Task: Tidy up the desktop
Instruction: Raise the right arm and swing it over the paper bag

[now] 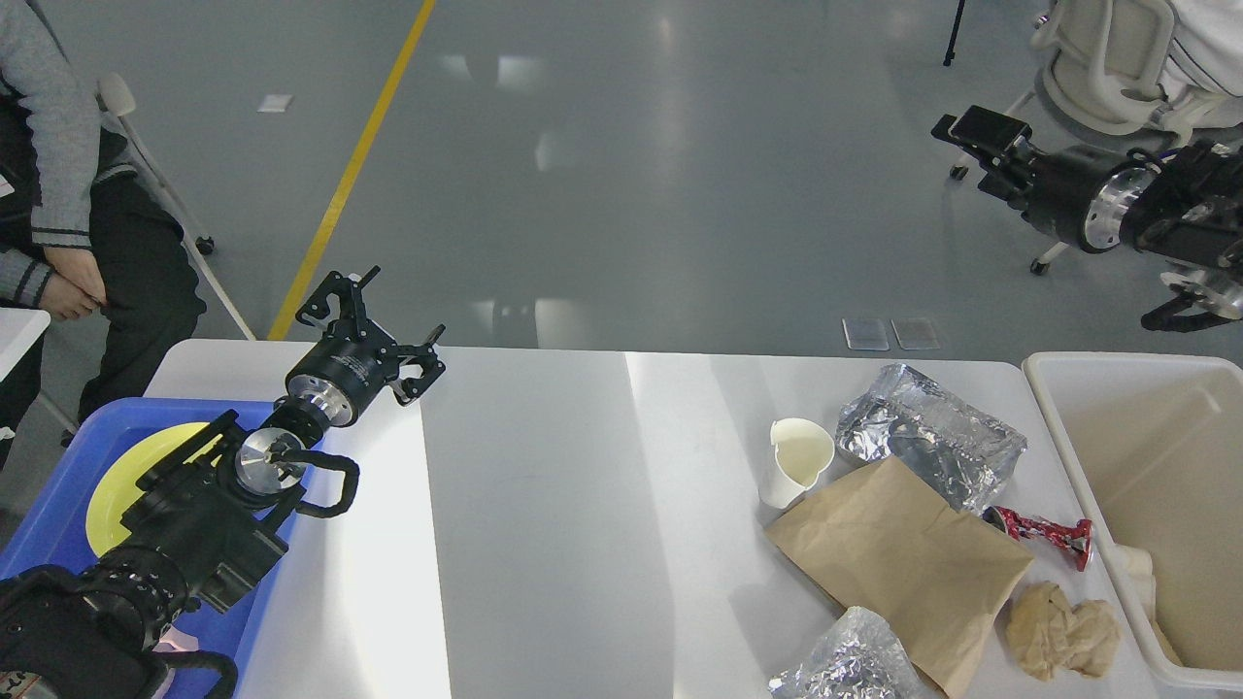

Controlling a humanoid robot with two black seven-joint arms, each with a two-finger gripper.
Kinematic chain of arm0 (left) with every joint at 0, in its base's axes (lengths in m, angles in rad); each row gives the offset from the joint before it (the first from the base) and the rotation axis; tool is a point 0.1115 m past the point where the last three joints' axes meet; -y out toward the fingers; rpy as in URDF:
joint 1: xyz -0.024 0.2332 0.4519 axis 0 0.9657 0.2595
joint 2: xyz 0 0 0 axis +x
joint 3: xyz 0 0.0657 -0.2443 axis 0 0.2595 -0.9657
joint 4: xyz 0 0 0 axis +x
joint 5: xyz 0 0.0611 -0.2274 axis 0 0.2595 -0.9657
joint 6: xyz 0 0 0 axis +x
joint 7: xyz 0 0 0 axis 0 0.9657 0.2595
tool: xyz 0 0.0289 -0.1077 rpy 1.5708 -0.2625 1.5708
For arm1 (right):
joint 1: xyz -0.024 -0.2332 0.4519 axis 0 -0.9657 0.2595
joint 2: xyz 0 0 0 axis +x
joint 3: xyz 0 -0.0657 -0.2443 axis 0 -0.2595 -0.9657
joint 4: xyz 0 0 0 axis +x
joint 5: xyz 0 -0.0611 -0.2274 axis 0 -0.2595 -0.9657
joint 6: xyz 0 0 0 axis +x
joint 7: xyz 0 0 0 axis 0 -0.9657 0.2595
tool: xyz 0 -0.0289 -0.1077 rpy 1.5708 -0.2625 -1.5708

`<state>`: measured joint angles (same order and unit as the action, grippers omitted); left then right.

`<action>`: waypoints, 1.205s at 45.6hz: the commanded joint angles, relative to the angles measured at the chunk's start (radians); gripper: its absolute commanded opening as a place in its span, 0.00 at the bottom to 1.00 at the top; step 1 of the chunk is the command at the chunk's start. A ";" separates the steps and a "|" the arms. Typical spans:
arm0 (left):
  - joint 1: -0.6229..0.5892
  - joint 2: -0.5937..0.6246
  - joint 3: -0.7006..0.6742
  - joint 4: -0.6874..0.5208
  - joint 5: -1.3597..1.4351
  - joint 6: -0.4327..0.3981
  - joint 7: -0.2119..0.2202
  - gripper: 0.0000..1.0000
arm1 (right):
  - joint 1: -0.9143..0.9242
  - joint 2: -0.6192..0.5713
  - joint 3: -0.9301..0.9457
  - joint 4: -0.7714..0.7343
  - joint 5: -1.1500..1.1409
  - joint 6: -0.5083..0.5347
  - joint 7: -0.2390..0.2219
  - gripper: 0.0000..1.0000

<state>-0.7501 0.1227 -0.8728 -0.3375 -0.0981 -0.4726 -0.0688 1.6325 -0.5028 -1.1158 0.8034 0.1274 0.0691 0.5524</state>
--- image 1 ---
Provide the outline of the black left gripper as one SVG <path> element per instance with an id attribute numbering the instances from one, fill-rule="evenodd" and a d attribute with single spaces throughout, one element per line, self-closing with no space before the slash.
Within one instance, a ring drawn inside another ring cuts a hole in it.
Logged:
<path id="1" fill-rule="evenodd" d="M 378 265 L 360 276 L 332 271 L 295 313 L 297 323 L 324 337 L 286 377 L 286 398 L 310 404 L 328 427 L 354 425 L 387 386 L 399 405 L 409 405 L 447 371 L 436 350 L 445 323 L 421 345 L 397 345 L 382 330 L 367 330 L 360 292 L 379 271 Z"/>

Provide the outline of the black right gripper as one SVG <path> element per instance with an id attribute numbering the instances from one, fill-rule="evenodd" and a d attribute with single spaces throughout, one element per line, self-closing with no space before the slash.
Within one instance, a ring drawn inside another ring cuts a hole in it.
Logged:
<path id="1" fill-rule="evenodd" d="M 943 114 L 931 136 L 958 147 L 984 163 L 1012 155 L 1029 141 L 1030 126 L 1013 116 L 971 106 L 962 116 Z M 1106 252 L 1122 243 L 1122 221 L 1156 169 L 1134 155 L 1121 155 L 1088 146 L 1038 155 L 1030 164 L 1025 197 L 1025 169 L 986 168 L 977 185 L 982 193 L 1008 206 L 1025 206 L 1023 216 L 1039 233 L 1066 248 Z"/>

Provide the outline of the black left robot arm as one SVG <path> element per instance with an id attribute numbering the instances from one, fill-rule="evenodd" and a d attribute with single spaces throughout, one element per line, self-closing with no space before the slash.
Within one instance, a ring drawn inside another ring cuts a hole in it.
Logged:
<path id="1" fill-rule="evenodd" d="M 226 612 L 287 553 L 291 515 L 327 520 L 351 509 L 359 465 L 317 447 L 355 424 L 389 386 L 401 405 L 445 372 L 435 327 L 399 345 L 367 315 L 360 279 L 329 272 L 297 311 L 322 338 L 286 377 L 255 429 L 222 412 L 135 479 L 124 536 L 76 573 L 40 565 L 2 580 L 5 698 L 154 698 L 174 670 L 213 670 L 208 697 L 231 698 L 239 669 L 216 650 L 162 650 L 175 619 Z"/>

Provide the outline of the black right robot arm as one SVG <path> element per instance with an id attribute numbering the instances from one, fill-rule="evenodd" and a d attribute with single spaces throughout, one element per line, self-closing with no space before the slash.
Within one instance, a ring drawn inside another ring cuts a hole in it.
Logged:
<path id="1" fill-rule="evenodd" d="M 979 106 L 941 116 L 931 134 L 983 169 L 982 193 L 1062 248 L 1163 257 L 1161 284 L 1172 296 L 1141 317 L 1145 330 L 1193 333 L 1239 321 L 1241 150 L 1212 139 L 1165 154 L 1040 150 L 1028 123 Z"/>

